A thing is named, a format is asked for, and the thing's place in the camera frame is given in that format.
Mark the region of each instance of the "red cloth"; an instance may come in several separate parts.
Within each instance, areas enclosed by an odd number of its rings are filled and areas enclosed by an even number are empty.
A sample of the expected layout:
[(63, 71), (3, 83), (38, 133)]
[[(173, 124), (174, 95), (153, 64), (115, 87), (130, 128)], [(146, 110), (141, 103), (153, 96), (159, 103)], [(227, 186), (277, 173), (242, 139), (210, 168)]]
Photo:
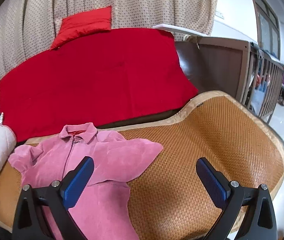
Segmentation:
[(50, 49), (58, 48), (78, 37), (97, 32), (110, 31), (111, 18), (111, 6), (77, 13), (64, 18), (59, 34), (54, 39)]
[(183, 107), (197, 89), (179, 65), (173, 35), (114, 29), (44, 51), (0, 81), (0, 112), (17, 141)]

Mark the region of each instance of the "curtain fold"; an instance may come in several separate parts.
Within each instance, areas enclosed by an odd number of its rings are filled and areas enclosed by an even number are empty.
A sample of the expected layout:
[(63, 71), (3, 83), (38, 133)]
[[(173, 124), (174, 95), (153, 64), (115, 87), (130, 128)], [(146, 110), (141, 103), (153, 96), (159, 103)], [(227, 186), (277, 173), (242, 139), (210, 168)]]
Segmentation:
[(112, 28), (165, 23), (210, 34), (216, 4), (217, 0), (5, 0), (0, 6), (0, 79), (49, 49), (62, 19), (75, 13), (112, 5)]

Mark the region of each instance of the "pink jacket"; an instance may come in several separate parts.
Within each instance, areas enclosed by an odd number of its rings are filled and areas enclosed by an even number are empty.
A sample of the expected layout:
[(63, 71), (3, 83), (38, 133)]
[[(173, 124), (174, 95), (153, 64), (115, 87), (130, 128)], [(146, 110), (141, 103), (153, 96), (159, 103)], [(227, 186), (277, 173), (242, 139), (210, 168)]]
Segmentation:
[[(87, 239), (138, 239), (129, 218), (130, 187), (163, 149), (147, 139), (126, 140), (115, 131), (97, 131), (92, 123), (66, 125), (37, 147), (21, 145), (9, 162), (22, 174), (22, 185), (46, 187), (62, 178), (84, 156), (94, 161), (94, 172), (69, 212)], [(45, 215), (56, 239), (62, 239), (52, 214)]]

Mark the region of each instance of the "silver bolt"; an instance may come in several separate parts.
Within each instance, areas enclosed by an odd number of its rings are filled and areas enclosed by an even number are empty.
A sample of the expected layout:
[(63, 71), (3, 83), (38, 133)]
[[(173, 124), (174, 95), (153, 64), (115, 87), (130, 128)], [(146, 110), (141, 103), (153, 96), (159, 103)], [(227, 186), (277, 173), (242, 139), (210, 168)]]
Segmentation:
[(29, 188), (30, 188), (30, 185), (29, 185), (29, 184), (26, 184), (26, 185), (23, 186), (22, 189), (23, 189), (24, 191), (27, 191)]
[(268, 189), (268, 187), (267, 187), (266, 184), (261, 184), (261, 188), (264, 189), (264, 190), (267, 190), (267, 189)]
[(60, 185), (60, 181), (59, 180), (55, 180), (55, 181), (53, 181), (52, 183), (51, 183), (51, 186), (52, 187), (57, 187), (57, 186), (59, 186)]
[(238, 187), (239, 183), (236, 180), (232, 180), (231, 185), (232, 185), (232, 187)]

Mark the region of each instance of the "orange-red cushion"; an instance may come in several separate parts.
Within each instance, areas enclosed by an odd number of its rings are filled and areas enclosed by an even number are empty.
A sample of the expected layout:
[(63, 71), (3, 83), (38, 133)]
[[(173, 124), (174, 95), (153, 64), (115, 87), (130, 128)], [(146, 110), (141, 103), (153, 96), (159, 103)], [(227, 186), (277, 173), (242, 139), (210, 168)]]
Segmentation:
[(112, 7), (77, 13), (62, 20), (59, 34), (50, 49), (59, 48), (68, 41), (88, 34), (111, 30)]

